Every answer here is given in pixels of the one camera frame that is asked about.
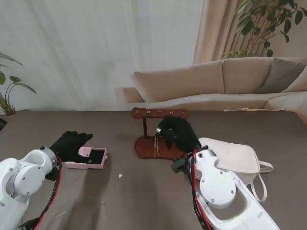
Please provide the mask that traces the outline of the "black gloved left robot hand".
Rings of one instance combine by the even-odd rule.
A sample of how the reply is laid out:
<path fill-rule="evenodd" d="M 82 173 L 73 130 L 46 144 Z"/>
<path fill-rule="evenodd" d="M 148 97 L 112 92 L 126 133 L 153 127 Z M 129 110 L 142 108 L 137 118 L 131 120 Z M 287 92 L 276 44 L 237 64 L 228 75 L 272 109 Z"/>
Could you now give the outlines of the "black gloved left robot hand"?
<path fill-rule="evenodd" d="M 66 131 L 50 149 L 62 162 L 87 163 L 89 161 L 88 157 L 81 156 L 79 150 L 92 138 L 92 134 L 78 134 L 76 131 Z"/>

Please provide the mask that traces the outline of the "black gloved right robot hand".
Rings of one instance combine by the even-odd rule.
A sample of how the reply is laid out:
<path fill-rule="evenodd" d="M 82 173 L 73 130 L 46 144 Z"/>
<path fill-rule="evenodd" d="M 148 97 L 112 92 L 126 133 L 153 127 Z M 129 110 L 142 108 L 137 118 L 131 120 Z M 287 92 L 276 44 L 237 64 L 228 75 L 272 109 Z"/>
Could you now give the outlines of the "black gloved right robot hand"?
<path fill-rule="evenodd" d="M 181 117 L 166 116 L 159 123 L 158 128 L 160 129 L 159 135 L 165 139 L 168 150 L 172 148 L 172 144 L 175 144 L 184 153 L 201 148 L 191 124 Z"/>

